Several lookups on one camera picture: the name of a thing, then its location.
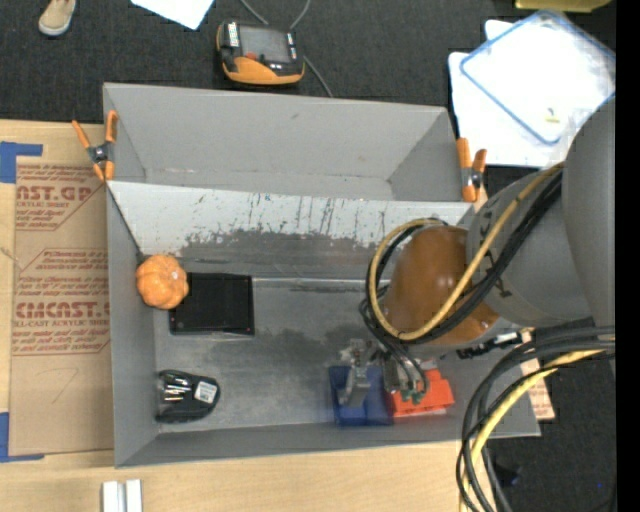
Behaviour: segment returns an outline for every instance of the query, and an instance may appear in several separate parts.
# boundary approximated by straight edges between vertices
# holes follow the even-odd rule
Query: orange device
[[[224,74],[240,84],[288,85],[298,82],[304,75],[304,59],[293,32],[225,21],[218,27],[216,49]]]

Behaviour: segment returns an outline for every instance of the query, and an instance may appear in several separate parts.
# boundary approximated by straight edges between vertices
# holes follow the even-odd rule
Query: black cable
[[[426,392],[426,390],[428,389],[427,379],[424,376],[424,372],[422,371],[422,368],[420,368],[420,364],[418,363],[418,361],[411,356],[411,354],[409,353],[406,347],[403,347],[392,340],[386,339],[384,334],[378,331],[372,319],[371,311],[370,309],[368,309],[368,303],[366,300],[363,300],[360,303],[360,306],[358,307],[358,311],[360,312],[360,315],[362,316],[364,323],[366,327],[369,329],[369,331],[371,332],[371,334],[374,335],[374,337],[382,344],[382,346],[387,350],[387,352],[400,365],[400,367],[406,374],[409,382],[413,381],[413,377],[411,375],[411,372],[409,371],[409,368],[407,368],[403,357],[406,358],[409,361],[409,363],[417,370],[418,375],[420,376],[420,379],[422,381],[423,390]]]
[[[612,342],[604,342],[606,345],[610,347],[610,345],[614,345]],[[574,350],[583,350],[582,345],[579,346],[574,346],[571,351]],[[567,353],[566,350],[562,350],[559,353]],[[581,359],[577,362],[586,362],[589,361],[589,359]],[[473,462],[471,460],[471,438],[476,435],[480,429],[484,426],[484,424],[486,423],[486,421],[488,420],[488,418],[504,403],[504,401],[509,397],[509,395],[513,392],[514,389],[516,389],[518,386],[520,386],[524,381],[526,381],[529,377],[531,377],[532,375],[535,374],[539,374],[539,373],[543,373],[546,372],[550,369],[559,369],[559,368],[565,368],[565,367],[571,367],[573,365],[575,365],[576,362],[572,362],[572,363],[565,363],[565,364],[560,364],[560,365],[553,365],[553,366],[548,366],[545,368],[540,368],[539,370],[536,370],[534,372],[531,372],[519,379],[517,379],[516,381],[514,381],[513,383],[511,383],[501,394],[500,396],[491,404],[491,406],[488,408],[487,411],[485,411],[485,413],[478,419],[478,421],[475,423],[475,425],[473,425],[473,427],[471,427],[470,429],[468,429],[468,432],[466,434],[463,435],[462,437],[462,448],[458,454],[458,459],[456,462],[456,480],[458,482],[458,487],[460,489],[460,492],[463,496],[463,499],[465,500],[465,503],[474,511],[477,511],[478,509],[474,506],[468,492],[464,489],[464,485],[462,482],[462,460],[464,459],[465,461],[465,468],[464,471],[467,475],[467,478],[469,480],[469,483],[471,484],[471,487],[474,490],[474,493],[476,494],[476,497],[478,498],[478,500],[480,501],[483,510],[485,510],[485,512],[493,512],[493,508],[491,506],[491,504],[489,503],[489,501],[487,500],[486,496],[484,495],[484,492],[482,491],[482,487],[480,485],[480,482],[478,480],[477,474],[475,473],[475,469],[473,468]]]
[[[595,331],[601,332],[602,329],[595,329]],[[581,335],[586,334],[585,330],[581,330],[580,334]],[[473,428],[471,428],[471,424],[473,422],[474,409],[479,408],[482,415],[487,414],[485,400],[486,400],[486,397],[488,396],[491,386],[500,377],[500,375],[510,370],[514,366],[517,366],[526,360],[531,360],[544,355],[557,355],[559,353],[567,353],[570,351],[582,350],[582,349],[585,349],[585,350],[602,349],[603,347],[611,347],[613,345],[611,342],[604,342],[602,340],[581,341],[579,346],[577,345],[577,343],[578,341],[576,341],[576,339],[573,339],[571,337],[567,338],[565,336],[565,339],[558,340],[553,344],[546,345],[545,347],[542,347],[540,350],[532,350],[528,354],[519,354],[514,350],[514,354],[508,354],[507,356],[505,356],[494,367],[494,369],[485,378],[485,380],[481,383],[481,385],[478,386],[476,392],[471,398],[467,411],[465,413],[464,420],[463,420],[463,437],[465,437],[466,432],[473,432]]]
[[[298,15],[296,20],[289,26],[289,30],[293,30],[294,28],[296,28],[298,23],[300,23],[300,21],[302,21],[302,18],[304,18],[305,14],[307,14],[307,11],[309,10],[310,6],[311,6],[311,0],[307,0],[307,3],[305,4],[304,8],[302,9],[302,12]]]
[[[261,23],[263,23],[264,25],[268,25],[268,24],[269,24],[269,22],[268,22],[265,18],[263,18],[262,16],[260,16],[260,14],[258,14],[258,13],[256,12],[256,10],[255,10],[253,7],[251,7],[251,6],[249,5],[249,3],[248,3],[246,0],[240,0],[240,3],[241,3],[241,4],[244,6],[244,8],[245,8],[247,11],[249,11],[249,12],[250,12],[250,13],[251,13],[251,14],[252,14],[252,15],[253,15],[253,16],[254,16],[258,21],[260,21],[260,22],[261,22]]]
[[[508,396],[508,393],[510,392],[510,390],[513,389],[515,386],[519,385],[517,381],[516,383],[509,386],[509,388],[507,388],[507,390],[505,390],[505,392],[503,392],[501,396],[496,401],[493,402],[492,406],[489,409],[487,409],[486,402],[488,400],[489,390],[491,389],[491,386],[500,377],[501,374],[510,370],[514,366],[521,364],[526,360],[537,359],[539,357],[543,357],[546,355],[549,355],[549,356],[557,355],[562,353],[573,352],[576,350],[604,350],[604,349],[611,350],[613,349],[615,351],[614,342],[604,341],[604,340],[593,340],[593,339],[583,340],[583,338],[588,336],[597,336],[605,333],[610,334],[611,332],[614,332],[614,329],[610,327],[609,328],[575,329],[573,330],[573,332],[571,332],[571,330],[569,331],[565,330],[556,335],[551,335],[550,338],[553,339],[554,341],[548,342],[543,346],[539,346],[539,347],[537,347],[536,345],[528,346],[528,347],[520,346],[514,349],[510,354],[507,354],[492,369],[490,374],[484,379],[484,381],[480,384],[480,386],[478,386],[476,392],[472,396],[463,420],[463,432],[462,432],[463,439],[470,439],[475,433],[477,433],[477,431],[483,425],[483,422],[486,421],[486,418],[489,417],[489,415],[492,414],[493,411],[495,411],[495,408],[500,405],[501,401],[504,400],[506,396]],[[539,372],[546,371],[548,369],[549,369],[548,367],[542,368],[539,370]],[[519,381],[521,382],[522,380],[526,379],[528,376],[529,375],[523,377],[522,379],[519,379]],[[476,408],[478,409],[479,419],[477,423],[472,427],[471,425],[473,423],[474,409]],[[465,470],[467,471],[467,477],[469,478],[469,481],[474,489],[474,492],[477,495],[482,495],[482,489],[480,487],[479,482],[477,481],[475,471],[472,467],[471,452],[470,452],[470,447],[468,446],[468,443],[463,444],[463,449],[461,450],[461,454],[465,458]],[[491,506],[488,504],[488,501],[486,501],[486,498],[484,502],[481,501],[481,503],[483,504],[483,507],[488,506],[489,507],[488,510],[491,510]]]
[[[511,508],[511,504],[507,499],[504,491],[502,490],[502,484],[500,483],[500,479],[496,473],[496,468],[493,465],[493,461],[491,460],[491,454],[489,453],[489,449],[485,446],[482,448],[482,460],[484,462],[484,467],[487,470],[487,477],[489,481],[492,483],[493,494],[498,499],[498,502],[502,506],[502,512],[513,512]]]
[[[324,78],[322,78],[322,75],[320,74],[320,72],[316,69],[316,67],[313,65],[313,63],[309,60],[309,57],[307,57],[305,55],[303,58],[304,58],[304,61],[307,63],[307,66],[309,66],[309,68],[313,72],[313,74],[316,75],[316,78],[320,82],[320,85],[324,89],[324,92],[327,93],[327,96],[329,96],[329,98],[333,98],[333,93],[331,92],[331,89],[329,89],[329,86],[327,85],[327,82],[324,81]]]
[[[376,269],[376,289],[378,289],[378,284],[380,283],[380,279],[382,278],[382,274],[384,272],[384,269],[387,266],[387,263],[391,259],[391,256],[393,255],[393,252],[396,250],[396,248],[404,240],[406,240],[409,236],[411,236],[416,230],[422,229],[422,228],[424,228],[424,226],[411,226],[411,227],[405,229],[385,249],[384,253],[380,257],[380,262],[378,263],[378,268]],[[367,299],[369,300],[369,302],[371,301],[371,296],[369,294],[369,287],[368,286],[367,286]]]

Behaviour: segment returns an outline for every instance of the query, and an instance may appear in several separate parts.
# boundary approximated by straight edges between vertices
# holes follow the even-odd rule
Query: black square
[[[187,273],[189,294],[169,311],[172,334],[254,334],[250,276]]]

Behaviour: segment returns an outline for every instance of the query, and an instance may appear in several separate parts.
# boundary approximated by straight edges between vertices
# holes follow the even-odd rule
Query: label
[[[102,186],[91,167],[20,165],[16,230],[54,231]]]
[[[14,355],[98,352],[109,341],[106,249],[45,249],[15,285]]]
[[[193,396],[201,402],[212,404],[218,394],[218,386],[210,382],[200,381]]]

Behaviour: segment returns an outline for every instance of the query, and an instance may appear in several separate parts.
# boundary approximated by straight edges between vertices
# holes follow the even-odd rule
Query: wire
[[[244,6],[245,9],[247,9],[247,11],[249,11],[258,21],[260,21],[261,23],[263,23],[264,25],[269,25],[269,21],[267,21],[267,19],[263,16],[261,16],[253,7],[251,7],[251,5],[249,5],[249,2],[247,2],[246,0],[240,0],[240,3]],[[300,14],[298,15],[298,17],[295,19],[295,21],[289,26],[289,30],[293,30],[294,28],[296,28],[298,26],[298,24],[302,21],[302,18],[305,17],[305,15],[307,14],[307,11],[309,10],[309,7],[311,7],[311,0],[307,0],[307,3],[304,5],[304,8],[302,9],[302,12],[300,12]],[[313,65],[313,63],[311,62],[311,60],[309,60],[309,57],[307,57],[306,55],[303,57],[303,60],[305,62],[305,64],[307,66],[309,66],[309,69],[311,69],[311,72],[316,76],[316,78],[318,79],[318,81],[320,82],[320,85],[322,86],[322,88],[324,89],[324,92],[327,94],[327,96],[329,96],[330,98],[333,98],[333,93],[331,92],[331,89],[329,88],[329,86],[327,85],[327,82],[325,82],[324,78],[322,78],[322,75],[320,74],[320,72],[318,71],[318,69]]]
[[[473,259],[471,260],[471,262],[467,266],[467,269],[465,270],[464,274],[462,275],[460,281],[458,281],[458,284],[454,288],[453,292],[449,295],[449,297],[447,298],[445,303],[442,305],[440,310],[425,325],[423,325],[419,329],[416,329],[416,330],[410,331],[410,332],[402,332],[402,331],[396,329],[393,325],[391,325],[387,321],[387,319],[385,318],[385,316],[382,313],[382,310],[380,308],[380,304],[379,304],[378,297],[377,297],[377,294],[376,294],[376,283],[375,283],[375,280],[372,278],[372,276],[376,275],[377,267],[378,267],[381,255],[382,255],[383,251],[385,250],[386,246],[399,233],[401,233],[402,231],[404,231],[408,227],[412,226],[413,225],[412,223],[416,222],[416,221],[410,221],[410,222],[408,222],[406,224],[403,224],[403,225],[397,227],[396,229],[392,230],[382,240],[380,246],[376,250],[376,252],[375,252],[375,254],[374,254],[374,256],[373,256],[373,258],[371,260],[370,267],[371,267],[372,271],[369,273],[369,280],[368,280],[368,283],[367,283],[369,300],[371,302],[371,308],[372,308],[372,311],[373,311],[373,315],[374,315],[375,320],[380,324],[380,326],[389,335],[391,335],[394,338],[397,338],[397,339],[399,339],[401,341],[413,341],[413,340],[416,340],[416,339],[424,336],[425,334],[427,334],[431,329],[433,329],[443,319],[443,317],[445,317],[447,315],[447,313],[449,312],[451,307],[455,304],[455,302],[458,300],[458,298],[462,295],[462,292],[464,291],[464,289],[470,283],[471,277],[473,276],[474,272],[480,266],[480,263],[481,263],[482,259],[485,257],[486,253],[489,251],[489,249],[491,247],[491,244],[493,243],[495,238],[498,236],[498,234],[500,233],[500,231],[504,227],[504,224],[507,222],[507,220],[513,215],[513,213],[515,212],[516,208],[520,205],[520,203],[524,199],[526,199],[531,193],[533,193],[533,191],[541,183],[543,183],[545,180],[549,179],[550,177],[552,177],[556,173],[560,172],[561,169],[562,169],[562,166],[560,164],[558,164],[558,165],[554,165],[553,167],[550,167],[546,171],[541,172],[530,183],[527,184],[527,186],[516,196],[515,199],[513,199],[513,201],[511,201],[511,203],[507,206],[507,208],[504,210],[504,212],[500,215],[500,217],[498,218],[496,223],[493,225],[493,227],[491,228],[491,230],[487,234],[487,237],[485,238],[484,242],[481,244],[480,248],[478,249],[478,252],[475,254]]]
[[[428,225],[443,226],[445,225],[445,222],[436,218],[424,219],[424,222],[423,222],[423,219],[418,219],[416,222],[411,222],[410,225],[406,229],[404,229],[397,237],[395,237],[392,243],[389,244],[385,252],[382,254],[382,257],[380,258],[380,263],[378,264],[378,268],[376,269],[376,275],[375,275],[376,290],[378,289],[378,286],[380,284],[380,279],[382,278],[382,274],[384,273],[384,269],[387,266],[387,263],[391,259],[391,255],[393,254],[393,251],[395,251],[396,248],[404,240],[409,238],[409,236],[411,236],[415,231]]]
[[[408,361],[411,364],[411,366],[413,366],[416,369],[422,382],[422,389],[423,391],[426,392],[429,387],[429,383],[427,382],[427,378],[425,377],[424,372],[422,371],[422,368],[420,367],[420,364],[418,363],[418,361],[411,356],[411,354],[409,353],[406,347],[398,345],[397,343],[394,343],[392,340],[386,339],[383,333],[380,333],[377,331],[375,327],[375,323],[372,321],[370,315],[368,314],[366,300],[363,300],[360,303],[358,310],[360,311],[360,315],[362,315],[362,318],[364,319],[365,325],[369,328],[369,331],[376,337],[376,339],[387,350],[387,352],[391,355],[391,357],[393,357],[396,360],[396,362],[400,365],[405,375],[407,376],[407,380],[409,382],[413,381],[413,376],[411,375],[411,372],[407,367],[406,361]]]
[[[304,9],[302,9],[302,12],[298,15],[296,20],[289,26],[289,30],[293,30],[294,28],[296,28],[298,23],[300,23],[302,18],[304,18],[305,14],[307,14],[309,7],[311,7],[311,0],[307,0],[307,3],[305,4]]]
[[[486,447],[482,449],[482,459],[484,461],[485,468],[487,468],[487,476],[489,477],[489,480],[493,482],[493,493],[495,497],[498,498],[498,501],[502,506],[502,511],[513,512],[513,509],[509,504],[509,500],[502,490],[502,485],[500,484],[500,480],[496,474],[496,469],[493,465],[493,461],[491,460],[491,455]]]
[[[329,89],[329,86],[327,85],[327,82],[324,81],[324,78],[322,78],[322,75],[320,75],[320,72],[316,69],[316,67],[313,65],[313,63],[309,60],[309,57],[307,57],[305,55],[304,56],[304,61],[306,62],[307,66],[309,66],[309,68],[311,69],[313,74],[316,75],[316,78],[320,82],[320,85],[322,85],[322,88],[324,89],[324,92],[327,93],[327,96],[329,96],[329,98],[333,98],[333,93],[331,92],[331,89]]]
[[[251,7],[251,6],[249,5],[249,3],[248,3],[246,0],[240,0],[240,3],[241,3],[242,5],[244,5],[244,8],[245,8],[247,11],[249,11],[251,14],[253,14],[253,16],[254,16],[258,21],[260,21],[261,23],[264,23],[265,25],[268,25],[268,24],[269,24],[269,22],[268,22],[265,18],[263,18],[262,16],[260,16],[260,15],[256,12],[256,10],[255,10],[253,7]]]
[[[524,360],[530,360],[530,359],[534,359],[534,358],[539,358],[539,357],[544,357],[546,355],[550,355],[550,354],[558,354],[558,353],[566,353],[566,351],[571,350],[572,348],[580,348],[580,349],[594,349],[594,350],[602,350],[604,348],[612,348],[614,347],[614,345],[612,344],[612,342],[610,341],[604,341],[604,340],[587,340],[587,341],[581,341],[581,339],[586,335],[595,335],[595,333],[602,333],[602,332],[612,332],[612,328],[593,328],[591,329],[591,332],[589,332],[588,330],[575,330],[575,333],[571,333],[570,331],[563,331],[563,335],[564,335],[564,339],[559,339],[553,343],[549,343],[549,344],[545,344],[544,346],[540,347],[540,348],[535,348],[535,345],[533,346],[533,349],[529,351],[528,354],[524,355],[524,354],[518,354],[516,353],[517,351],[514,349],[512,351],[511,354],[508,354],[505,358],[503,358],[498,365],[496,365],[494,367],[494,369],[491,371],[490,375],[482,382],[482,384],[478,387],[476,393],[474,393],[474,396],[472,397],[467,412],[465,414],[464,417],[464,422],[463,422],[463,438],[464,439],[469,439],[470,436],[475,433],[478,429],[479,426],[482,424],[482,421],[478,421],[478,423],[476,423],[476,425],[473,428],[470,428],[470,425],[472,423],[472,416],[473,416],[473,410],[477,407],[478,408],[478,415],[480,418],[484,418],[485,416],[488,415],[487,413],[487,408],[486,408],[486,399],[488,396],[488,392],[489,389],[491,387],[491,385],[493,384],[493,382],[495,382],[495,380],[505,371],[509,370],[510,368],[512,368],[513,366],[516,366],[517,364],[520,364],[521,361]],[[505,391],[503,393],[503,396],[501,398],[499,398],[498,400],[496,400],[494,402],[498,403],[499,401],[503,400],[504,395],[506,394]],[[467,446],[465,445],[463,447],[463,449],[466,451],[467,450]],[[468,461],[465,462],[466,468],[467,468],[467,473],[468,476],[471,480],[472,486],[474,488],[474,491],[476,492],[476,495],[478,497],[483,497],[484,495],[482,494],[482,490],[480,488],[480,484],[477,481],[477,478],[475,476],[475,471],[473,470],[473,464],[471,463],[471,460],[468,459]],[[487,504],[486,500],[481,500],[483,502],[483,505],[485,506],[485,510],[490,509],[489,505]]]
[[[473,467],[479,454],[481,452],[483,455],[486,454],[484,451],[484,445],[486,444],[490,433],[506,412],[510,410],[519,397],[535,385],[536,382],[555,372],[558,368],[572,364],[575,361],[584,360],[585,358],[593,356],[596,353],[601,353],[604,350],[613,350],[615,354],[615,342],[613,341],[603,339],[583,339],[593,336],[611,335],[612,333],[615,338],[614,327],[563,330],[559,333],[547,336],[546,339],[544,336],[541,337],[540,340],[537,340],[536,344],[527,344],[530,345],[529,347],[520,346],[513,349],[494,367],[491,373],[487,378],[485,378],[474,393],[474,396],[469,402],[463,421],[463,448],[460,451],[458,463],[456,465],[456,479],[460,487],[459,504],[461,510],[464,510],[465,505],[471,510],[478,510],[468,494],[468,486],[471,484],[483,510],[492,511],[491,505],[488,503],[488,500],[482,492]],[[562,353],[562,355],[546,364],[542,369],[522,377],[509,386],[501,396],[493,402],[489,412],[487,413],[486,399],[489,389],[502,373],[524,360],[539,358],[554,353]],[[473,421],[473,412],[476,407],[478,407],[480,419],[473,427],[470,427],[471,422]],[[471,436],[478,431],[479,434],[476,442],[473,444],[473,449],[470,449],[469,444]],[[465,461],[466,473],[464,477],[461,475],[462,459]]]

